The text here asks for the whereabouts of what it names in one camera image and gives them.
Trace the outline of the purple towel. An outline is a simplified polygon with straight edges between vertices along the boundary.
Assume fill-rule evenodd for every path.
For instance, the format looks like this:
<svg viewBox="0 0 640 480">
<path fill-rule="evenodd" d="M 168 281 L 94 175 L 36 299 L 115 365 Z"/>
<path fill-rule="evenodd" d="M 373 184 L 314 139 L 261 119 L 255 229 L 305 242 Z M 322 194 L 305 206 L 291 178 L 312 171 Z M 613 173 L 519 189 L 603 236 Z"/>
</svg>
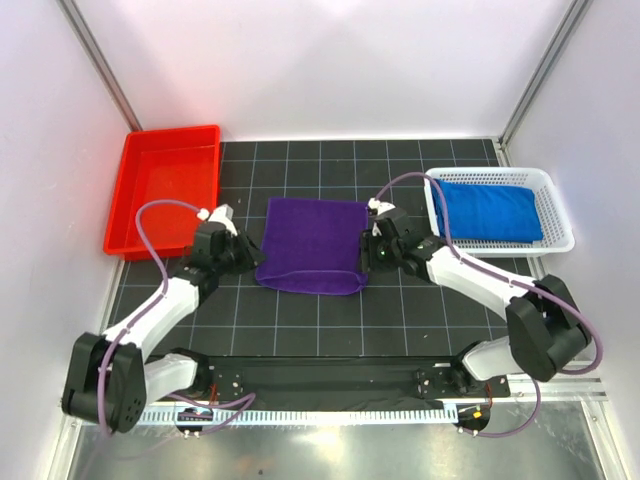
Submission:
<svg viewBox="0 0 640 480">
<path fill-rule="evenodd" d="M 346 296 L 368 283 L 361 270 L 360 236 L 367 209 L 354 201 L 269 200 L 256 282 L 297 294 Z"/>
</svg>

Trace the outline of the blue towel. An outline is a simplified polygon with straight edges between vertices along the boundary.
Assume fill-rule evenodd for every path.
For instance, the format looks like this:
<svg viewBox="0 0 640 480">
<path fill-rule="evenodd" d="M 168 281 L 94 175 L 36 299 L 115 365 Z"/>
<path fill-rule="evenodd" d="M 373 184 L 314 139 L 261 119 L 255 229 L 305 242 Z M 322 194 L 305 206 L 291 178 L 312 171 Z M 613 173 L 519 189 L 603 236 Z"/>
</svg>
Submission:
<svg viewBox="0 0 640 480">
<path fill-rule="evenodd" d="M 437 180 L 451 239 L 528 243 L 544 237 L 535 194 L 523 187 Z"/>
</svg>

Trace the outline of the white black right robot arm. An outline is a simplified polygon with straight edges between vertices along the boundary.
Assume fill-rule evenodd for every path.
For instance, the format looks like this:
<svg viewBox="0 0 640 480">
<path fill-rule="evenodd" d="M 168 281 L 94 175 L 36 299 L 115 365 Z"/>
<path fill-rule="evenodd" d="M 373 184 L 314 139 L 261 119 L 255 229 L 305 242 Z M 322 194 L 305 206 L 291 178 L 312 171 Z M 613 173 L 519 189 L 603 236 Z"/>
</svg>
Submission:
<svg viewBox="0 0 640 480">
<path fill-rule="evenodd" d="M 483 305 L 507 325 L 505 336 L 475 342 L 454 358 L 450 382 L 458 394 L 473 396 L 487 380 L 508 374 L 547 382 L 591 344 L 593 336 L 561 279 L 535 280 L 460 253 L 444 238 L 424 235 L 391 204 L 369 213 L 373 224 L 360 240 L 364 272 L 400 269 Z"/>
</svg>

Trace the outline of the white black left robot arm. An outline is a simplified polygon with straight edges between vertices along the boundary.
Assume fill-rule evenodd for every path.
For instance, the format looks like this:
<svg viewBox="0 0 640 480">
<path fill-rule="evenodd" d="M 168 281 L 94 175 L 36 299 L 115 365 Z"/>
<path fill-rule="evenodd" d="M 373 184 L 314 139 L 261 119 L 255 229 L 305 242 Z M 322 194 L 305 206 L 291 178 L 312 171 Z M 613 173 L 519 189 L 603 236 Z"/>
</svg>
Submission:
<svg viewBox="0 0 640 480">
<path fill-rule="evenodd" d="M 62 411 L 110 433 L 131 430 L 144 408 L 174 393 L 200 400 L 213 380 L 208 357 L 174 348 L 151 355 L 166 335 L 218 288 L 221 277 L 256 269 L 265 255 L 230 223 L 205 222 L 194 244 L 167 278 L 128 317 L 74 343 L 62 395 Z"/>
</svg>

